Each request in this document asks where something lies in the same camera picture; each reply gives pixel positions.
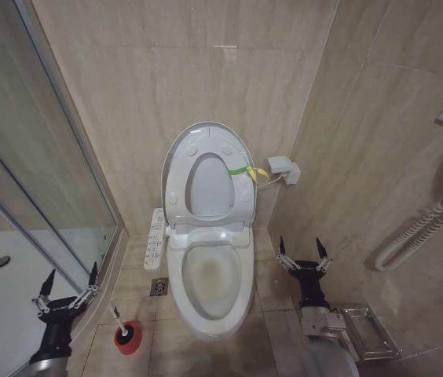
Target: bathroom wall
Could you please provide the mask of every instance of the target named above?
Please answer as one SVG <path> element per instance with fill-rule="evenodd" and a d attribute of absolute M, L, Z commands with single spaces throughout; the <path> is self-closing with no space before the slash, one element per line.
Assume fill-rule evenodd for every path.
<path fill-rule="evenodd" d="M 368 302 L 403 349 L 392 375 L 443 374 L 443 229 L 394 272 L 370 264 L 443 196 L 442 109 L 443 2 L 341 0 L 269 223 L 296 258 L 320 237 L 328 299 Z"/>
<path fill-rule="evenodd" d="M 290 154 L 337 1 L 33 3 L 126 227 L 142 235 L 187 126 L 230 126 L 261 166 Z M 256 227 L 276 193 L 258 194 Z"/>

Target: metal soap dish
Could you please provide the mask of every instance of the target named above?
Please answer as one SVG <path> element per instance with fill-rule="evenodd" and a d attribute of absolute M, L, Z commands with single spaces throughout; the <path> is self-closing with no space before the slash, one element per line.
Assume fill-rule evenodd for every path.
<path fill-rule="evenodd" d="M 338 304 L 334 306 L 343 315 L 347 334 L 361 361 L 399 359 L 396 347 L 367 304 Z"/>

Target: shower drain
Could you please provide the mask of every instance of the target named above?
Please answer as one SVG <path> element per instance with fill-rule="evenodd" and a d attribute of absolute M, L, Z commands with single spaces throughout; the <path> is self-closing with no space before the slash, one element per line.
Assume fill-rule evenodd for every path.
<path fill-rule="evenodd" d="M 169 284 L 169 278 L 167 277 L 152 279 L 152 286 L 150 287 L 150 296 L 166 296 L 168 284 Z"/>
<path fill-rule="evenodd" d="M 0 268 L 5 267 L 10 262 L 10 256 L 4 255 L 3 257 L 0 257 Z"/>

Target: toilet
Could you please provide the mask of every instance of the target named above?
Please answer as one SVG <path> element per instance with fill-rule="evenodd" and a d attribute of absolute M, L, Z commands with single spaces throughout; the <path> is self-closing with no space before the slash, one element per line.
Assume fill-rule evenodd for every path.
<path fill-rule="evenodd" d="M 204 341 L 234 334 L 251 302 L 256 187 L 247 166 L 246 145 L 216 122 L 184 130 L 163 165 L 170 289 L 182 320 Z"/>

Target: green strap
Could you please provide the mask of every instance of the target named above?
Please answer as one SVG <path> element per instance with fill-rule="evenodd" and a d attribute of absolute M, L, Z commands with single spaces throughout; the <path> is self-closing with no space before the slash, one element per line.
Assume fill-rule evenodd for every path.
<path fill-rule="evenodd" d="M 238 175 L 247 172 L 247 166 L 240 167 L 239 169 L 229 170 L 230 175 Z"/>

